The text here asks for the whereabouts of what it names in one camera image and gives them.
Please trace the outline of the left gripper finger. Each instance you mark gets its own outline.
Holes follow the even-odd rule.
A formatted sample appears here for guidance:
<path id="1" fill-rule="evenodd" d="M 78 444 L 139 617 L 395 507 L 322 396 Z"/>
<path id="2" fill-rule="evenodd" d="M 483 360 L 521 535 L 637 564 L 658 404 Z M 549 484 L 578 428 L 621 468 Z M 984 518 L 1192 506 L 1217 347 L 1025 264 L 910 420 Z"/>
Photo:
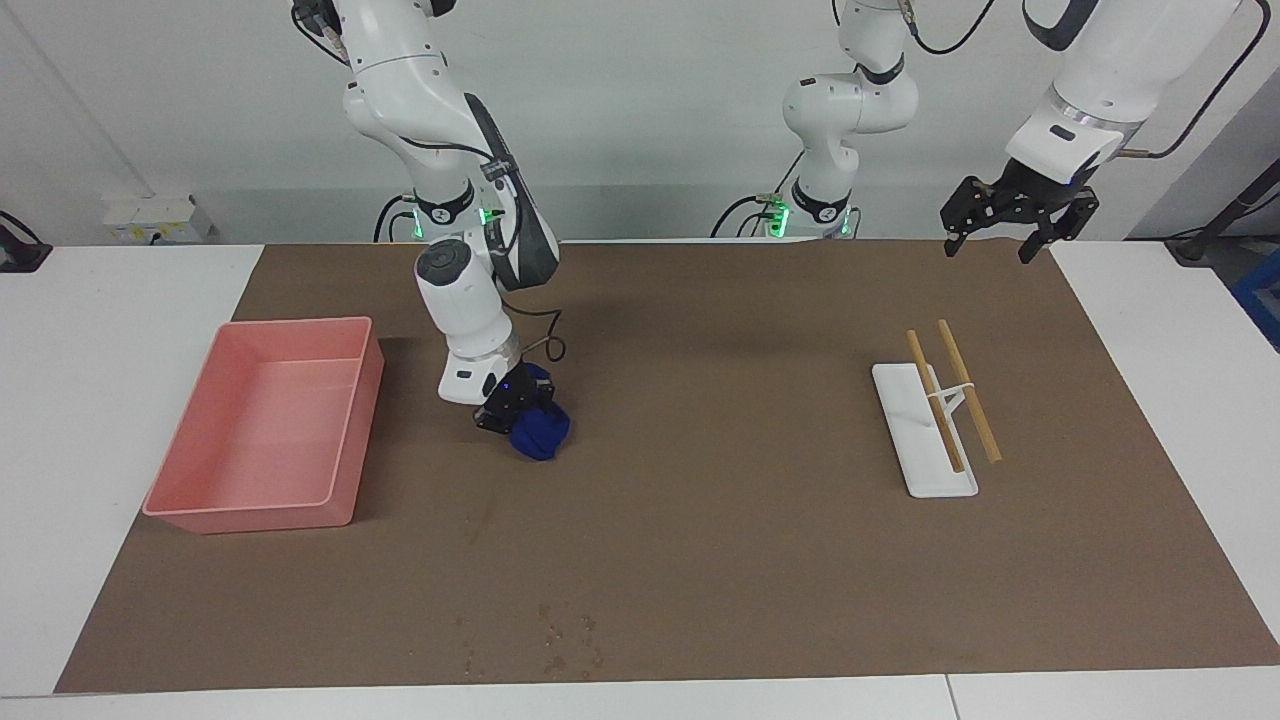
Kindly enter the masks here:
<path id="1" fill-rule="evenodd" d="M 1080 190 L 1056 217 L 1047 209 L 1038 209 L 1034 217 L 1036 228 L 1018 250 L 1020 263 L 1032 263 L 1048 245 L 1078 237 L 1098 206 L 1100 200 L 1093 190 Z"/>
<path id="2" fill-rule="evenodd" d="M 993 190 L 978 178 L 965 178 L 940 209 L 940 219 L 946 232 L 943 251 L 954 258 L 975 232 L 1001 222 L 992 204 Z"/>

